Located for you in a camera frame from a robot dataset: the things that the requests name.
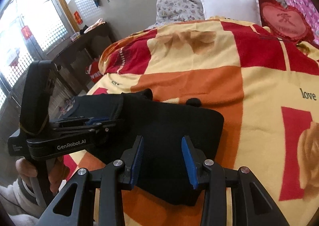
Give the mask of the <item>person's left hand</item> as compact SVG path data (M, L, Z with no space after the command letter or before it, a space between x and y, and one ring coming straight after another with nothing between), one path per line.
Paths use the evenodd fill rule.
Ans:
M33 191L30 179L37 177L36 167L25 158L20 158L16 161L16 170L30 191ZM48 174L52 193L56 193L59 190L62 181L68 177L69 173L70 169L64 164L64 157L61 156L57 158L53 168Z

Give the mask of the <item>light sleeve forearm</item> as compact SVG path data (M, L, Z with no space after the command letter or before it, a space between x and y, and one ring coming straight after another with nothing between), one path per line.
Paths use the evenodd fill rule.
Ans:
M1 185L1 212L11 225L36 225L44 212L34 193L18 177L8 186Z

